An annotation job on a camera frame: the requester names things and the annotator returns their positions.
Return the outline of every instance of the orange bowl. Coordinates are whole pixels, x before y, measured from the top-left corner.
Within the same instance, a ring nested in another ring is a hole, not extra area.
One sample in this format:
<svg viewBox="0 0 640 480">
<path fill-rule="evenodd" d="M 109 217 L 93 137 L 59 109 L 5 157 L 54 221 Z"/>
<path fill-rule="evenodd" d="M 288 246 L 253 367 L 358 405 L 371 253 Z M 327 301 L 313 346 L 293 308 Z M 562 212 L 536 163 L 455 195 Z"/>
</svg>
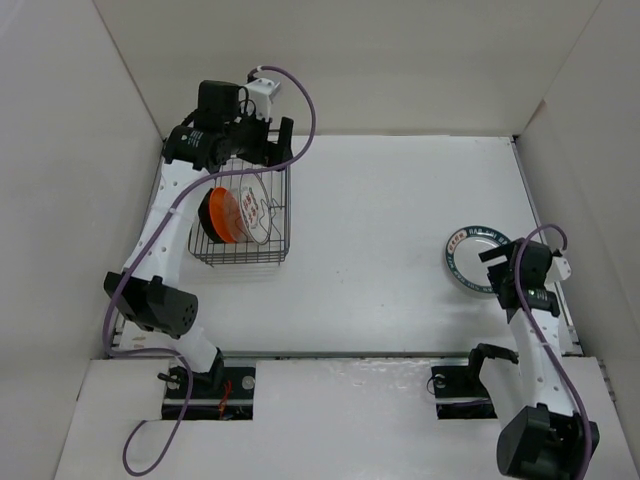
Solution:
<svg viewBox="0 0 640 480">
<path fill-rule="evenodd" d="M 233 235 L 229 228 L 229 224 L 239 215 L 240 208 L 229 190 L 224 187 L 214 188 L 209 197 L 209 216 L 213 228 L 225 243 L 239 241 L 238 236 Z"/>
</svg>

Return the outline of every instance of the white table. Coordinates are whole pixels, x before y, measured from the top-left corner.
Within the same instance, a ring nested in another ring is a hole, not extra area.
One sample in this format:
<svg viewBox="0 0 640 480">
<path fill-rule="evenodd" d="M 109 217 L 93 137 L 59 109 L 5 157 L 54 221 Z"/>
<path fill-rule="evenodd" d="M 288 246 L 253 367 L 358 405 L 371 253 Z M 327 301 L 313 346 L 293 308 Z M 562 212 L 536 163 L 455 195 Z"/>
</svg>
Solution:
<svg viewBox="0 0 640 480">
<path fill-rule="evenodd" d="M 223 352 L 515 348 L 497 300 L 465 294 L 444 263 L 460 227 L 510 238 L 535 228 L 510 139 L 318 137 L 292 168 L 291 208 L 291 250 L 279 267 L 212 269 L 185 254 L 182 288 L 198 295 L 197 322 Z M 127 322 L 121 345 L 159 337 Z M 561 339 L 572 351 L 564 326 Z"/>
</svg>

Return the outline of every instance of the white plate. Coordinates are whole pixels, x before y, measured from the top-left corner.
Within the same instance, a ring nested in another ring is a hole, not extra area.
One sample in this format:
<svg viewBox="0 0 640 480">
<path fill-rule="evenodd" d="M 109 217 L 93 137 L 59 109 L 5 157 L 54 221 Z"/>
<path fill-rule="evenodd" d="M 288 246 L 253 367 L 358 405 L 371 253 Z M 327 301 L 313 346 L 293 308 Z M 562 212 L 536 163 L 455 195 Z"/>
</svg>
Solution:
<svg viewBox="0 0 640 480">
<path fill-rule="evenodd" d="M 237 200 L 245 233 L 255 243 L 264 245 L 271 236 L 271 203 L 258 175 L 242 175 Z"/>
<path fill-rule="evenodd" d="M 487 267 L 490 263 L 482 263 L 478 255 L 497 246 L 506 245 L 510 241 L 493 228 L 480 225 L 461 228 L 447 241 L 447 267 L 454 278 L 468 289 L 493 294 L 487 278 Z"/>
</svg>

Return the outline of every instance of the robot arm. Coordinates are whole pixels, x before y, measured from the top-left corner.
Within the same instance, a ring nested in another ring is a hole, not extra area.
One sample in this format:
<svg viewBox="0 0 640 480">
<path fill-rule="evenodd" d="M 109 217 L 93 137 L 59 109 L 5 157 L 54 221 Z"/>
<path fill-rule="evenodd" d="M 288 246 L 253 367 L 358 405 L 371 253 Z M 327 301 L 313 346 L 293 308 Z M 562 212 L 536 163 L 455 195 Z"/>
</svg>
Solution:
<svg viewBox="0 0 640 480">
<path fill-rule="evenodd" d="M 562 362 L 559 343 L 560 307 L 545 283 L 569 277 L 569 264 L 559 252 L 530 242 L 523 254 L 522 287 L 528 306 L 545 336 L 541 342 L 515 290 L 515 258 L 522 240 L 480 254 L 483 262 L 506 257 L 489 267 L 489 280 L 516 340 L 518 355 L 507 349 L 479 345 L 469 356 L 471 381 L 489 393 L 502 432 L 498 439 L 498 468 L 503 475 L 523 479 L 575 478 L 584 456 L 582 419 L 573 397 L 546 347 Z M 591 454 L 598 427 L 591 427 Z"/>
<path fill-rule="evenodd" d="M 218 172 L 231 156 L 268 167 L 292 158 L 291 119 L 281 120 L 277 142 L 268 140 L 271 107 L 279 90 L 280 83 L 266 78 L 250 79 L 244 86 L 215 81 L 200 84 L 198 108 L 165 141 L 158 190 L 123 271 L 138 256 L 184 189 Z M 202 328 L 193 328 L 197 297 L 178 287 L 189 231 L 209 188 L 205 182 L 184 197 L 117 303 L 127 320 L 144 331 L 168 335 L 171 340 L 164 339 L 162 346 L 179 349 L 196 368 L 205 370 L 213 363 L 217 349 L 202 335 Z M 107 274 L 104 288 L 109 296 L 122 275 Z"/>
</svg>

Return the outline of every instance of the metal wire basket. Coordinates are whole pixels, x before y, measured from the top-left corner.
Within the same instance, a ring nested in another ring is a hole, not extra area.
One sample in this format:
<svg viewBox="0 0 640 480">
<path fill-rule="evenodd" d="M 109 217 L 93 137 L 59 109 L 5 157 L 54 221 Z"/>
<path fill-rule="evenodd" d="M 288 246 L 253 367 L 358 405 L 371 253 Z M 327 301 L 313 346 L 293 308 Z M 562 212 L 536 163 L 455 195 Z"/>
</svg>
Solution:
<svg viewBox="0 0 640 480">
<path fill-rule="evenodd" d="M 256 168 L 239 158 L 229 160 L 222 170 L 243 170 Z M 281 263 L 289 253 L 291 232 L 291 172 L 268 172 L 257 174 L 263 182 L 269 198 L 268 212 L 271 216 L 271 230 L 267 242 L 258 245 L 253 242 L 218 243 L 204 232 L 200 220 L 196 218 L 189 234 L 189 252 L 207 265 Z M 229 191 L 237 190 L 241 175 L 223 177 L 216 180 L 215 187 Z"/>
</svg>

